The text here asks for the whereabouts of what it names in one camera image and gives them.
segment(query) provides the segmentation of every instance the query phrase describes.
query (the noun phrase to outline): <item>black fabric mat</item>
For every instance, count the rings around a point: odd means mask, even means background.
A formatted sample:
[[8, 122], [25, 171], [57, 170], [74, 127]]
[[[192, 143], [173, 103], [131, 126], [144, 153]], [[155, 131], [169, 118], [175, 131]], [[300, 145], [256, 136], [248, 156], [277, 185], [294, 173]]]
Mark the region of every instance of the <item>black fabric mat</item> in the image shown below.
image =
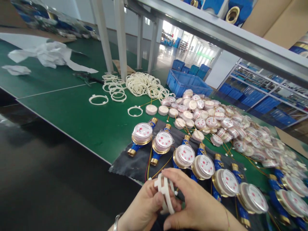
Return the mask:
[[[153, 129], [153, 138], [157, 135], [158, 132], [163, 130], [166, 126], [166, 123], [158, 120], [156, 123], [155, 128]], [[181, 132], [180, 130], [176, 129], [175, 127], [171, 127], [170, 133], [174, 139], [174, 147], [178, 147], [182, 144], [182, 140], [185, 136], [185, 133]], [[189, 143], [191, 147], [194, 149], [195, 153], [197, 152], [199, 148], [199, 141], [194, 140], [191, 138], [189, 140]], [[131, 177], [135, 180], [138, 180], [140, 182], [145, 182], [145, 174], [146, 174], [146, 169], [149, 161], [149, 155], [151, 152], [152, 148], [152, 143], [148, 143], [146, 146], [143, 148], [140, 148], [137, 152], [137, 154], [134, 157], [131, 157], [127, 154], [127, 151], [132, 147], [133, 143], [131, 142], [120, 154], [120, 156], [115, 160], [115, 162], [112, 164], [110, 167], [109, 171], [112, 173], [120, 174], [120, 175], [125, 175], [128, 177]], [[207, 155], [214, 160], [216, 152], [212, 151], [208, 147], [205, 147]], [[168, 160], [172, 157], [173, 155], [174, 148], [171, 147], [170, 151], [164, 154], [157, 166], [152, 166], [150, 165], [150, 170], [149, 170], [149, 177], [152, 177], [155, 175], [167, 162]], [[224, 153], [221, 154], [221, 161], [224, 163], [224, 168], [232, 170], [231, 164], [236, 163], [239, 166], [239, 171], [241, 174], [244, 175], [243, 182], [246, 182], [246, 177], [245, 177], [245, 171], [244, 171], [244, 165], [242, 163], [239, 163], [230, 157], [227, 157], [224, 155]], [[170, 168], [173, 167], [172, 161], [169, 161], [165, 168]], [[199, 181], [198, 182], [206, 191], [209, 193], [211, 192], [211, 180], [204, 180], [204, 181]], [[179, 191], [178, 197], [185, 201], [185, 198], [183, 194]], [[222, 204], [236, 217], [236, 209], [235, 209], [235, 198], [229, 197], [229, 198], [222, 198]], [[250, 222], [252, 225], [251, 230], [258, 230], [258, 231], [263, 231], [263, 221], [261, 219], [260, 215], [250, 215]]]

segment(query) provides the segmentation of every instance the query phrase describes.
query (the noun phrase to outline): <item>bracelet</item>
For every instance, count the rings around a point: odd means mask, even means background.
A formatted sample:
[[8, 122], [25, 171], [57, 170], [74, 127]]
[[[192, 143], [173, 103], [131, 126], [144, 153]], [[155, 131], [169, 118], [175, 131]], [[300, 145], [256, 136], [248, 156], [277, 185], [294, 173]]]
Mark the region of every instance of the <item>bracelet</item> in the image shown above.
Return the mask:
[[229, 220], [228, 212], [227, 212], [227, 209], [226, 209], [225, 206], [224, 206], [224, 208], [225, 208], [226, 215], [227, 215], [227, 218], [228, 218], [228, 230], [227, 231], [230, 231], [230, 220]]
[[117, 229], [118, 229], [118, 221], [119, 221], [119, 219], [120, 219], [120, 217], [123, 215], [123, 213], [120, 213], [120, 214], [118, 214], [116, 217], [115, 217], [115, 225], [113, 226], [113, 231], [117, 231]]

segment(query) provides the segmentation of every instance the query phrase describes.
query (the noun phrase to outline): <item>white plastic clip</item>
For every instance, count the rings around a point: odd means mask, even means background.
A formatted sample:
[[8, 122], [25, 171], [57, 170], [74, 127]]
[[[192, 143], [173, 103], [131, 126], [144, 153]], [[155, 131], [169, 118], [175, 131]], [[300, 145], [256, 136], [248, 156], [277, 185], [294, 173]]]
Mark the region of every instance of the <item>white plastic clip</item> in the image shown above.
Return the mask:
[[[105, 99], [107, 99], [107, 101], [102, 102], [101, 104], [92, 103], [92, 99], [97, 98], [97, 97], [105, 98]], [[98, 95], [98, 96], [97, 96], [97, 95], [92, 95], [92, 97], [89, 98], [89, 102], [90, 102], [91, 104], [93, 104], [93, 105], [104, 105], [104, 104], [108, 103], [108, 97], [107, 97], [107, 96], [101, 96], [101, 95]]]
[[166, 200], [166, 201], [165, 200], [163, 201], [163, 206], [162, 206], [163, 210], [160, 212], [161, 214], [166, 214], [166, 213], [174, 214], [175, 213], [172, 207], [171, 199], [170, 199], [169, 185], [170, 185], [171, 191], [175, 194], [173, 182], [170, 179], [164, 177], [161, 173], [158, 175], [157, 181], [154, 182], [154, 186], [158, 188], [158, 191], [164, 195], [164, 198]]
[[[129, 114], [129, 111], [130, 111], [131, 109], [133, 109], [133, 108], [139, 109], [139, 110], [141, 111], [141, 114], [140, 114], [140, 115], [131, 115], [131, 114]], [[132, 117], [138, 117], [138, 116], [141, 116], [141, 115], [142, 115], [143, 110], [141, 109], [140, 106], [134, 106], [134, 107], [130, 107], [129, 109], [127, 109], [127, 113], [128, 113], [130, 116], [132, 116]]]

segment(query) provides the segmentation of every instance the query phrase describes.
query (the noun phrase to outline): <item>reflective floor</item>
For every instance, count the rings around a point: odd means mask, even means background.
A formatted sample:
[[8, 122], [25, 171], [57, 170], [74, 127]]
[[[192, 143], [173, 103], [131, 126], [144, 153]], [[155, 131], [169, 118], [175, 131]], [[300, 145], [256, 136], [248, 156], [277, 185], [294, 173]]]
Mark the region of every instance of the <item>reflective floor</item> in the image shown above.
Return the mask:
[[0, 107], [0, 147], [0, 230], [107, 230], [140, 189], [21, 105]]
[[[116, 31], [108, 30], [109, 41], [117, 44]], [[142, 58], [149, 60], [151, 41], [142, 40]], [[137, 37], [126, 35], [127, 50], [137, 54]], [[171, 68], [173, 61], [179, 59], [185, 62], [187, 67], [193, 64], [200, 66], [201, 64], [210, 65], [211, 60], [192, 51], [184, 51], [175, 47], [168, 47], [160, 43], [155, 44], [153, 70], [160, 68]]]

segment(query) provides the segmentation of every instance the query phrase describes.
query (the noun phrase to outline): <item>gray floor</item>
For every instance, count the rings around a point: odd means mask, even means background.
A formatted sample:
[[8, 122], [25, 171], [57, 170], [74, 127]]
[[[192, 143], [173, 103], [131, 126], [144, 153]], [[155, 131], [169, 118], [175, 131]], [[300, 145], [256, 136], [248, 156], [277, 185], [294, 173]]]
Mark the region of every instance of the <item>gray floor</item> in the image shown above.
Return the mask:
[[[117, 44], [116, 31], [108, 30], [108, 37], [109, 41]], [[150, 44], [151, 41], [146, 39], [142, 40], [142, 58], [147, 60], [149, 60], [150, 56]], [[137, 54], [137, 37], [126, 35], [126, 48], [128, 51]], [[193, 64], [200, 66], [205, 58], [192, 51], [184, 51], [175, 47], [167, 47], [160, 43], [155, 44], [153, 70], [159, 68], [171, 68], [175, 59], [185, 62], [185, 65], [190, 68]]]

